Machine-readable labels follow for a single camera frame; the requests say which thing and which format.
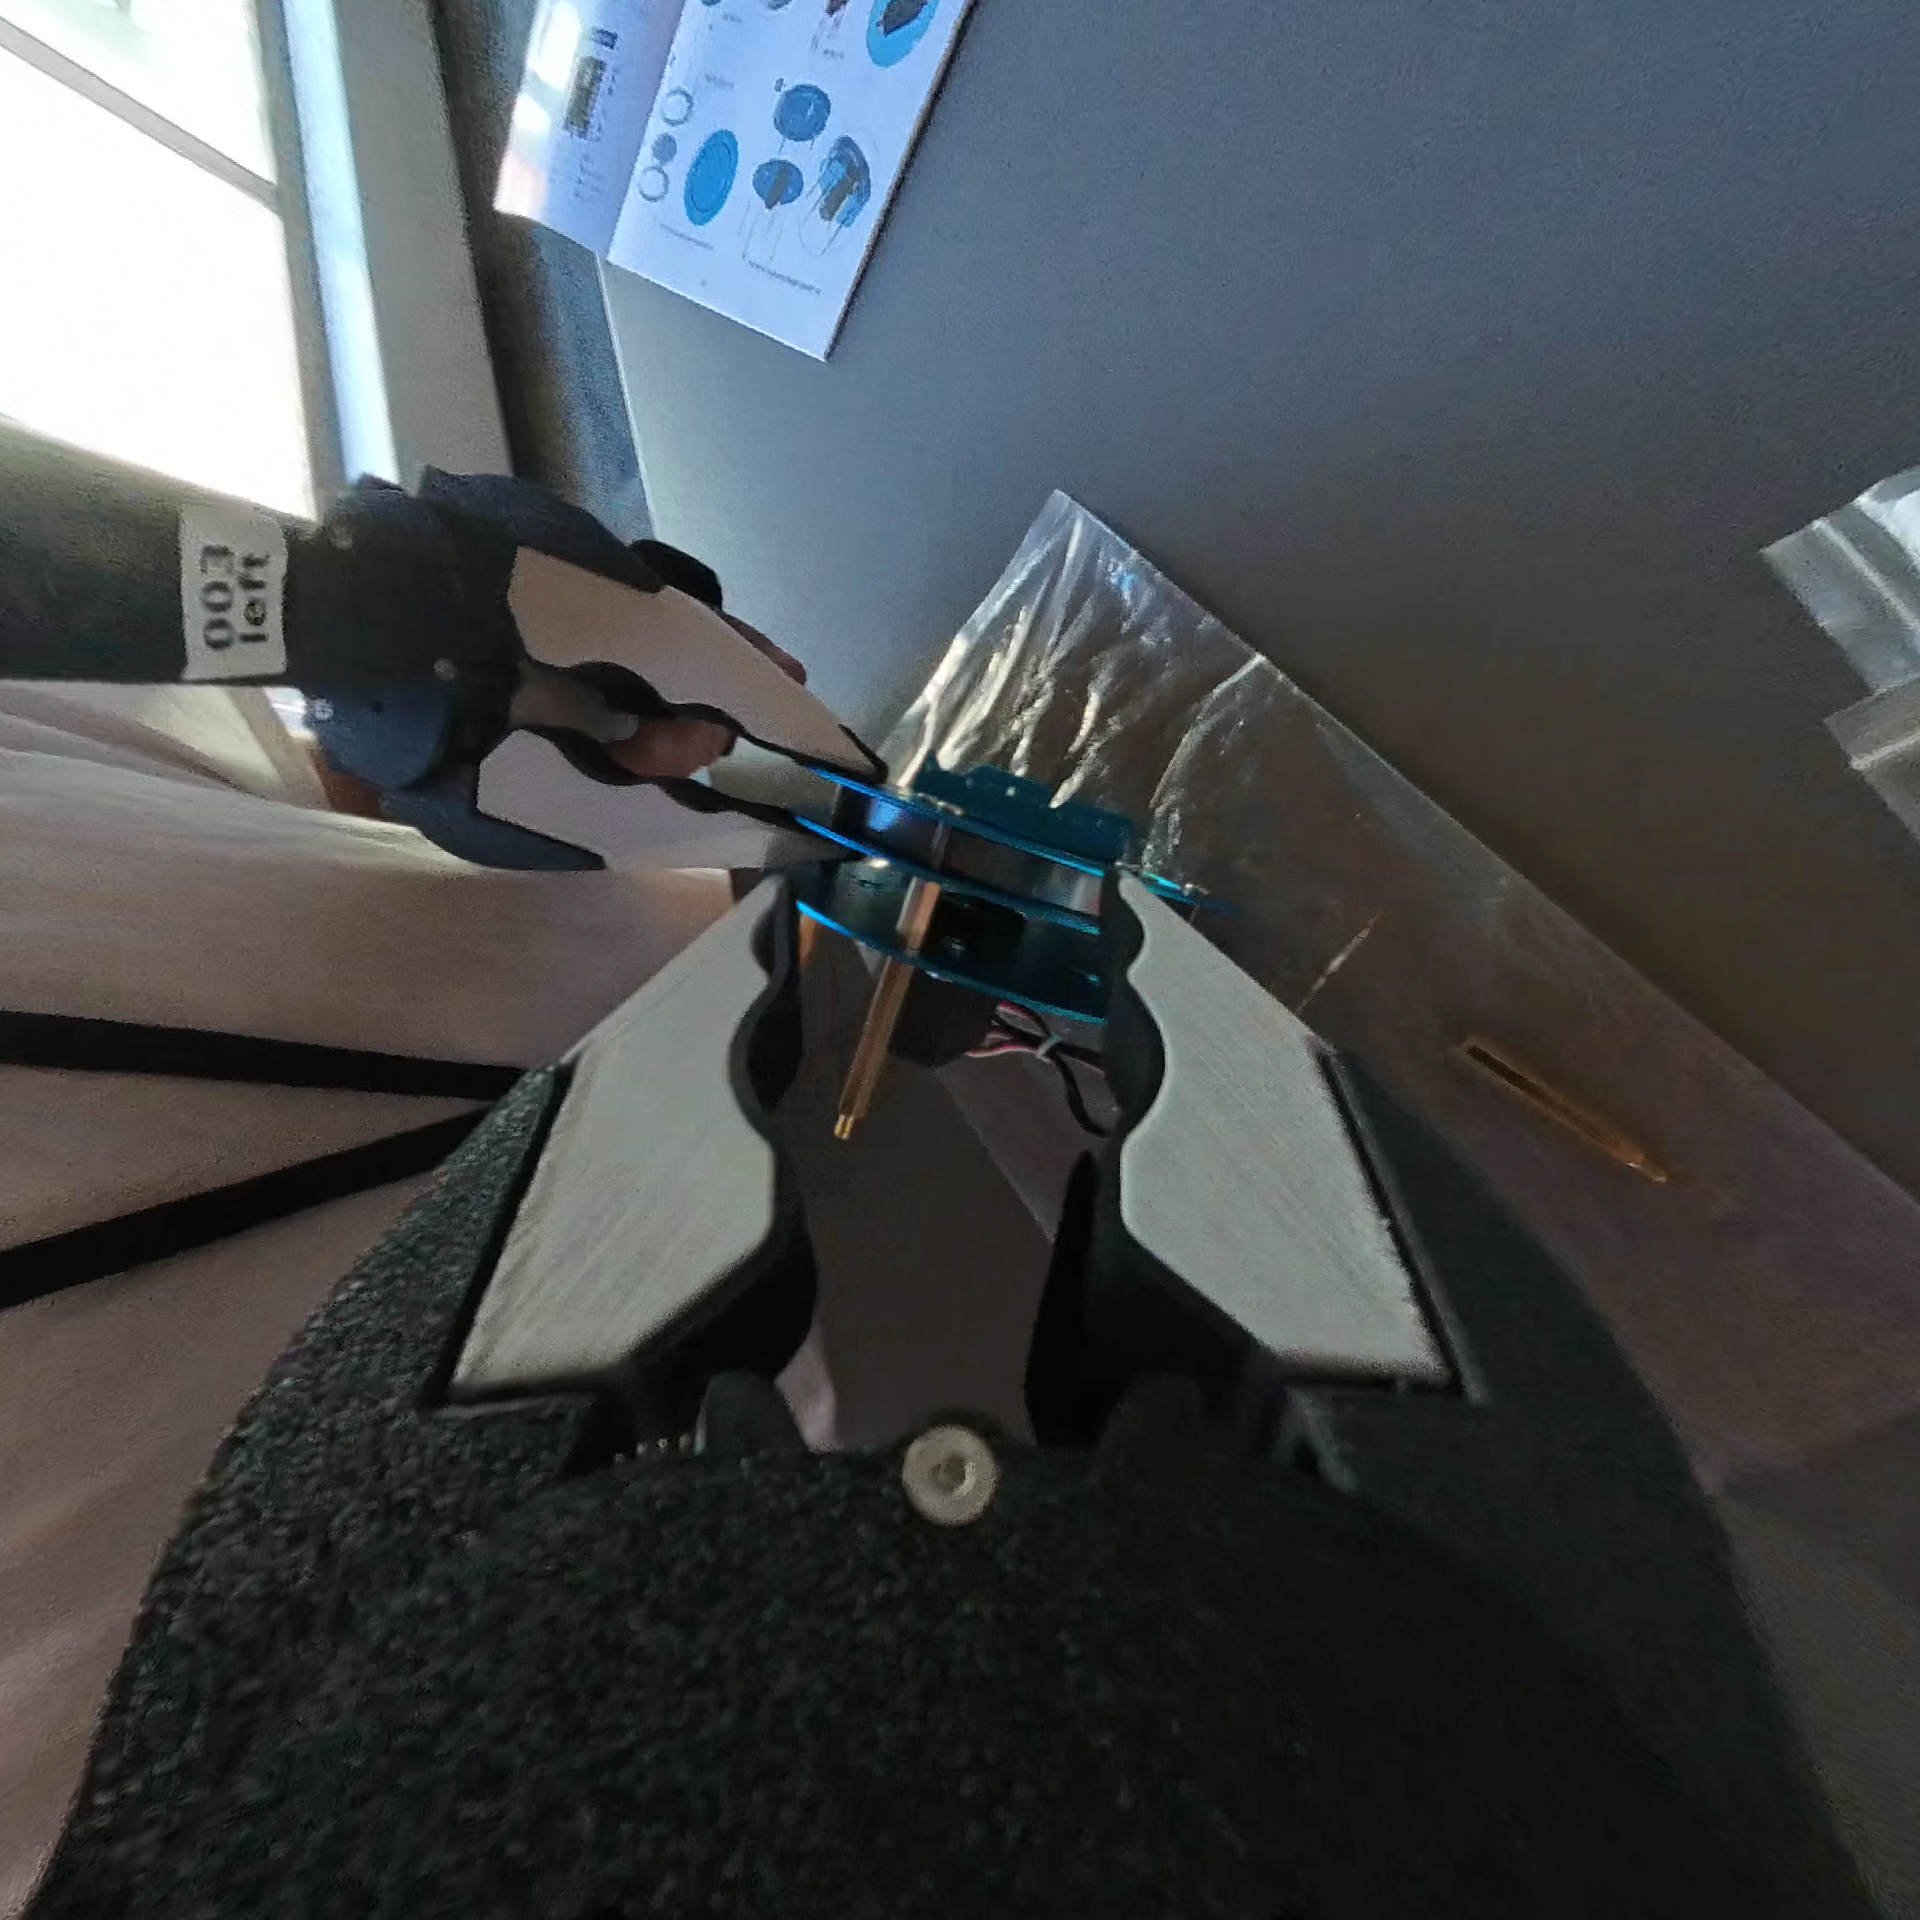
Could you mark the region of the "brass standoff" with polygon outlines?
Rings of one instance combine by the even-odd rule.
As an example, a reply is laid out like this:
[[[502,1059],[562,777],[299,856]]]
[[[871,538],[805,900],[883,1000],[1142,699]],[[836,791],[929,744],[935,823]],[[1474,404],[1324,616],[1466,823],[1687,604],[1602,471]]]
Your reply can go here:
[[[1583,1097],[1566,1092],[1545,1079],[1506,1048],[1486,1038],[1466,1038],[1452,1048],[1452,1059],[1606,1162],[1635,1174],[1646,1184],[1669,1186],[1669,1167],[1650,1146],[1628,1135],[1617,1121],[1597,1113]]]

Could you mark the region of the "bright window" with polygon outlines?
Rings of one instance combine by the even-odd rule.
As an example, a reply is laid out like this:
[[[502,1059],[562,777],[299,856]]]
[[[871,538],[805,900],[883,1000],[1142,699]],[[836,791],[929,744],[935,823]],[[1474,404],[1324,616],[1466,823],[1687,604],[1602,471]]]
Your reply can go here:
[[[3,407],[285,512],[401,478],[338,6],[3,6]]]

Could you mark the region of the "grey desk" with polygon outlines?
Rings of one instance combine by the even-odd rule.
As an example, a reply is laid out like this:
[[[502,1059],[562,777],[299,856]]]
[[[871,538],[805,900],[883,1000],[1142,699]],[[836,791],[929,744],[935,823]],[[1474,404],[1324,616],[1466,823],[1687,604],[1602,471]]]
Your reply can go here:
[[[823,367],[490,251],[516,463],[869,739],[1063,492],[1915,1198],[1915,841],[1762,561],[1915,463],[1915,6],[977,6]],[[1915,1916],[1915,1521],[1711,1492]]]

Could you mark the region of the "pile of small screw bags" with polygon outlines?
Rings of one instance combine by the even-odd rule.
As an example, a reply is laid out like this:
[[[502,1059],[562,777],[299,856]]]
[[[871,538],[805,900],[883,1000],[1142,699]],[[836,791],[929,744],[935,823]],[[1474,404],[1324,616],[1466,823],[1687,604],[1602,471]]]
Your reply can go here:
[[[1762,550],[1862,696],[1826,720],[1857,780],[1917,838],[1917,468]]]

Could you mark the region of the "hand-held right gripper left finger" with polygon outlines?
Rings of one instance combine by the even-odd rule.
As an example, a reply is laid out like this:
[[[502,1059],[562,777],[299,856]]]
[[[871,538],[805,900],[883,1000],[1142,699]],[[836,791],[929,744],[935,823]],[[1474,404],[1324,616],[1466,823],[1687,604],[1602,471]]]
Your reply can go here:
[[[819,1297],[775,1128],[801,1059],[801,915],[769,878],[567,1056],[447,1395],[698,1409],[722,1375],[778,1382]]]

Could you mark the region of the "person's light garment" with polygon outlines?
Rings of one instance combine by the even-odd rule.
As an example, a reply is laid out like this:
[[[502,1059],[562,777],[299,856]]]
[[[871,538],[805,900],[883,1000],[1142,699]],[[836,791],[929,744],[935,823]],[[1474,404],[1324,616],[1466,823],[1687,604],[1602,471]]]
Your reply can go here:
[[[338,812],[257,691],[4,687],[9,1012],[540,1067],[729,908],[719,871],[483,871]],[[4,1248],[458,1111],[6,1065]],[[211,1456],[423,1184],[4,1308],[4,1916]]]

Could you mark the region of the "instruction manual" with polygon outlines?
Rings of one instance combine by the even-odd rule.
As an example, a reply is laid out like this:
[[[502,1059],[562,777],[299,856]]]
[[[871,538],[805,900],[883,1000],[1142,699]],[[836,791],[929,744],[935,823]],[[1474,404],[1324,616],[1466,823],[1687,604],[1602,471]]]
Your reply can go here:
[[[493,207],[826,362],[971,2],[545,2]]]

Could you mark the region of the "blue round base assembly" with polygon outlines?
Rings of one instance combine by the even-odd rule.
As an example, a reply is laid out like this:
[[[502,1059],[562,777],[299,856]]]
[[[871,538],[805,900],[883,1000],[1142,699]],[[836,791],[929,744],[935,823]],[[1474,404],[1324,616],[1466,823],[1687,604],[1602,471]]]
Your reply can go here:
[[[871,1115],[891,1060],[938,1070],[967,1059],[1050,1065],[1071,1122],[1103,1139],[1111,1126],[1082,1075],[1103,1073],[1106,886],[1135,878],[1187,921],[1215,898],[1153,871],[1126,815],[1057,800],[994,767],[956,772],[930,759],[906,787],[829,782],[827,815],[802,820],[821,854],[791,871],[791,894],[809,928],[874,967],[835,1139]]]

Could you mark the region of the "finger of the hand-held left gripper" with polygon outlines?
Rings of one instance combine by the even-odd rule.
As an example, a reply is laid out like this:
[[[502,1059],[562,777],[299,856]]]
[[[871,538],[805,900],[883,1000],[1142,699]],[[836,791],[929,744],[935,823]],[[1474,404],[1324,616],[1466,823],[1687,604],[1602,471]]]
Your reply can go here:
[[[613,874],[763,874],[841,859],[841,846],[801,817],[742,800],[709,775],[610,782],[532,731],[510,735],[483,761],[475,806],[501,826],[590,854]]]
[[[507,608],[523,651],[553,674],[633,688],[638,711],[700,713],[756,748],[854,780],[884,768],[807,687],[686,592],[633,588],[519,551]]]

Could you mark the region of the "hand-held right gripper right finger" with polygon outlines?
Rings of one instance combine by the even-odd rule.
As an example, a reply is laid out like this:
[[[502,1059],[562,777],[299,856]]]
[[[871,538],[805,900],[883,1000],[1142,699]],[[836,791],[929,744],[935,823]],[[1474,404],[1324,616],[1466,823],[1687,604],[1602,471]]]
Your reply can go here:
[[[1327,1050],[1139,875],[1113,937],[1122,1247],[1293,1377],[1449,1386]]]

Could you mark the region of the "person's left hand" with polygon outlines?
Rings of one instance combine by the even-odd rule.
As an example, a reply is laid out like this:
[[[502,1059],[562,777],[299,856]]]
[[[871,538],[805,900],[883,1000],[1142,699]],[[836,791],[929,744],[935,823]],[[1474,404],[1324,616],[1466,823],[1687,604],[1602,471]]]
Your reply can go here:
[[[756,655],[780,665],[791,682],[802,687],[809,683],[807,665],[765,632],[731,614],[722,614],[722,619]],[[639,720],[633,735],[609,744],[606,755],[620,771],[642,782],[693,780],[727,759],[735,742],[739,731],[713,720],[698,715],[667,715]]]

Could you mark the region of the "large clear plastic bag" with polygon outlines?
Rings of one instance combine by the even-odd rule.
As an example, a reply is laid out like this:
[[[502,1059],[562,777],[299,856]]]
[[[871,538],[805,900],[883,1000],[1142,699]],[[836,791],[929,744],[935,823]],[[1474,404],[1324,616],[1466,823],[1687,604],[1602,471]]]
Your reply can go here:
[[[1915,1198],[1054,492],[881,752],[1126,812],[1207,932],[1575,1272],[1702,1479],[1804,1530],[1915,1521]],[[1646,1184],[1452,1059],[1508,1050]]]

